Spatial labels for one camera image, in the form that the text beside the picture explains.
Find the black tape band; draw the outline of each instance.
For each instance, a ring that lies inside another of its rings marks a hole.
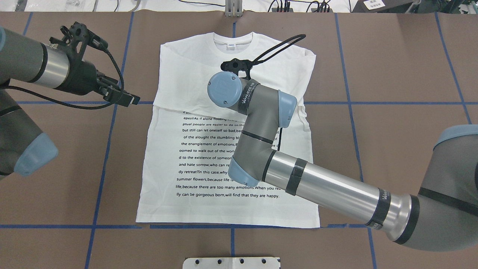
[[[281,150],[282,128],[279,130],[279,142],[277,143],[277,151]]]
[[[477,167],[475,169],[475,186],[476,186],[477,191],[478,191],[478,163],[477,163]]]
[[[266,142],[266,143],[269,143],[269,144],[271,144],[271,145],[272,145],[272,143],[274,143],[274,141],[272,141],[272,140],[270,140],[270,139],[267,139],[267,138],[262,137],[262,136],[258,136],[257,134],[249,133],[248,131],[242,130],[241,133],[243,133],[243,134],[245,134],[245,135],[247,135],[247,136],[250,136],[250,137],[252,137],[252,138],[259,139],[259,140],[264,141],[264,142]]]
[[[0,117],[3,116],[3,115],[6,115],[10,112],[13,112],[15,110],[19,110],[19,109],[22,109],[20,106],[12,106],[12,107],[9,107],[9,108],[6,108],[2,111],[0,111]]]
[[[394,242],[402,245],[405,244],[410,237],[412,237],[413,231],[417,226],[418,216],[420,215],[420,201],[416,196],[410,195],[412,199],[412,209],[410,210],[410,217],[408,218],[407,225],[400,237]]]
[[[238,112],[247,115],[247,109],[249,108],[249,102],[252,98],[252,94],[256,89],[259,83],[253,79],[249,80],[242,90],[242,94],[240,95],[239,102],[238,102]]]
[[[273,149],[269,158],[267,159],[266,167],[264,168],[264,172],[262,173],[262,181],[266,181],[267,170],[269,170],[269,165],[271,164],[272,158],[274,157],[276,150]]]
[[[379,189],[379,200],[372,218],[365,224],[369,228],[380,230],[390,209],[391,194],[388,191]]]
[[[418,194],[478,217],[478,206],[474,204],[425,188],[420,188]]]
[[[295,193],[297,192],[297,187],[299,187],[299,183],[302,179],[302,174],[306,165],[306,160],[298,158],[295,161],[294,168],[292,169],[291,176],[289,177],[289,182],[287,183],[287,187],[285,188],[286,193],[295,196]]]
[[[42,76],[43,76],[43,73],[45,72],[45,68],[46,68],[46,63],[48,62],[48,52],[46,51],[46,47],[43,43],[40,43],[42,45],[42,49],[43,49],[43,62],[42,62],[42,67],[40,67],[40,71],[38,71],[38,74],[36,74],[36,76],[28,81],[29,83],[34,83],[35,81],[39,80]]]

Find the brown table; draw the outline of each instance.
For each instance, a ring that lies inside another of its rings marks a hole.
[[[275,256],[282,268],[476,268],[478,247],[433,253],[390,242],[320,209],[319,229],[136,224],[159,45],[196,34],[251,31],[317,54],[304,100],[315,163],[393,193],[417,194],[440,133],[478,123],[475,15],[223,12],[0,12],[0,25],[41,42],[85,23],[109,42],[129,108],[80,111],[9,91],[57,145],[34,175],[0,181],[0,268],[181,268],[189,257]],[[115,76],[108,57],[85,60]],[[14,82],[62,101],[75,96]]]

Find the white metal plate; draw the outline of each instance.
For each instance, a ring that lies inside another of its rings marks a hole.
[[[183,269],[280,269],[275,257],[188,258]]]

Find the electrical cable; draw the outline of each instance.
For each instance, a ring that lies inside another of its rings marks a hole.
[[[258,64],[261,64],[267,60],[269,60],[270,58],[276,56],[279,52],[283,51],[284,49],[294,45],[295,43],[301,41],[302,39],[305,38],[305,34],[298,34],[298,35],[295,35],[291,38],[288,38],[287,40],[284,40],[282,42],[280,42],[279,44],[273,46],[272,48],[264,51],[261,55],[257,56],[257,58],[255,58],[253,61],[252,61],[252,65],[258,65]],[[271,56],[269,56],[268,58],[266,58],[265,60],[259,60],[261,59],[262,57],[264,57],[265,55],[267,55],[268,53],[270,53],[271,51],[273,51],[274,49],[284,45],[284,44],[287,44],[289,41],[292,41],[290,42],[287,46],[283,47],[282,49],[280,49],[279,51],[277,51],[276,53],[272,54]]]
[[[203,4],[203,5],[212,5],[212,6],[218,6],[218,7],[225,7],[226,5],[219,5],[219,4],[213,4],[213,3],[203,3],[203,2],[190,2],[190,1],[184,1],[184,0],[178,0],[183,3],[188,3],[188,4]]]
[[[93,12],[96,11],[96,8],[98,7],[98,0],[95,0],[95,5],[93,6]]]
[[[103,47],[103,44],[100,44],[100,47],[102,51],[104,51],[108,57],[110,58],[111,62],[113,63],[115,69],[116,69],[116,72],[118,73],[119,75],[119,80],[121,82],[121,87],[120,87],[120,92],[123,93],[124,92],[124,79],[123,79],[123,76],[121,74],[121,71],[118,67],[118,64],[116,63],[115,59],[113,58],[113,55],[111,55],[111,53],[109,52],[108,49],[104,48]],[[23,92],[26,92],[26,93],[29,93],[31,95],[34,95],[36,97],[39,97],[39,98],[42,98],[42,99],[45,99],[45,100],[48,100],[50,102],[54,102],[54,103],[57,103],[57,104],[60,104],[60,105],[63,105],[63,106],[67,106],[67,107],[71,107],[71,108],[77,108],[77,109],[85,109],[85,110],[95,110],[95,109],[102,109],[102,108],[105,108],[105,107],[109,107],[111,106],[112,104],[116,103],[117,101],[120,100],[121,98],[121,94],[116,98],[116,100],[114,102],[109,102],[107,104],[104,104],[104,105],[100,105],[100,106],[78,106],[78,105],[72,105],[72,104],[69,104],[69,103],[65,103],[65,102],[62,102],[62,101],[58,101],[56,99],[53,99],[53,98],[50,98],[50,97],[47,97],[47,96],[44,96],[42,94],[39,94],[37,92],[34,92],[34,91],[31,91],[31,90],[27,90],[25,88],[22,88],[22,87],[17,87],[17,86],[0,86],[0,90],[4,90],[4,89],[11,89],[11,90],[19,90],[19,91],[23,91]]]
[[[309,3],[309,6],[307,7],[307,10],[305,11],[305,13],[309,12],[309,8],[312,4],[316,3],[317,4],[317,10],[319,9],[319,1],[312,1]]]
[[[272,5],[274,4],[274,2],[277,3],[277,9],[279,9],[279,2],[278,2],[277,0],[272,0],[271,5],[269,6],[269,9],[267,10],[267,12],[270,12],[270,11],[271,11],[271,7],[272,7]]]

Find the metal bracket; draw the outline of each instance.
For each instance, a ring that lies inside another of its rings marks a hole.
[[[242,17],[242,0],[226,0],[226,17]]]
[[[277,257],[188,258],[183,269],[280,269]]]

